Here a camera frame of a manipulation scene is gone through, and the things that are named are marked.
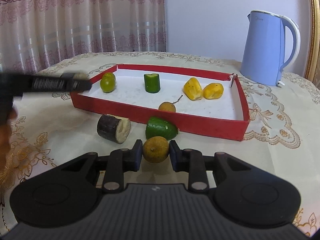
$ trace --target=dark gripper pad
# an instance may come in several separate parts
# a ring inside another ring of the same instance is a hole
[[[18,224],[4,240],[306,240],[293,225],[245,228],[227,220],[205,195],[182,184],[129,184],[105,195],[87,217],[60,228]]]

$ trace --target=white tray bottom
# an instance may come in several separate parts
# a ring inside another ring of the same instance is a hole
[[[156,94],[145,91],[143,75],[148,73],[158,73],[160,76],[161,90]],[[230,81],[197,77],[202,89],[210,83],[221,83],[224,87],[224,93],[219,99],[207,100],[203,98],[202,100],[191,101],[182,92],[182,89],[192,76],[127,69],[118,69],[114,74],[116,76],[116,89],[113,92],[104,93],[100,88],[100,81],[98,81],[93,84],[90,91],[82,94],[93,98],[153,109],[158,109],[159,105],[163,102],[173,103],[183,95],[180,101],[175,104],[177,113],[219,119],[243,120],[237,86],[234,83],[232,88],[230,88]]]

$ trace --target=kettle handle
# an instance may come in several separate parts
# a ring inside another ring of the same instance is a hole
[[[292,32],[293,48],[288,60],[285,63],[283,63],[282,66],[280,66],[280,72],[282,72],[284,67],[286,67],[289,64],[293,64],[295,62],[295,60],[298,57],[298,54],[300,51],[300,44],[301,44],[300,31],[299,31],[298,25],[287,16],[281,16],[281,18],[283,20],[284,26],[287,26]]]

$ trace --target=white wall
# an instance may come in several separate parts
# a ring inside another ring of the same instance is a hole
[[[285,15],[300,27],[298,59],[285,71],[304,75],[309,50],[309,0],[165,0],[167,51],[242,61],[251,10]],[[286,59],[292,35],[286,31]]]

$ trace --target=gold frame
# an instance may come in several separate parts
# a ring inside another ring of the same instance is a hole
[[[304,77],[320,87],[320,0],[310,0],[310,47]]]

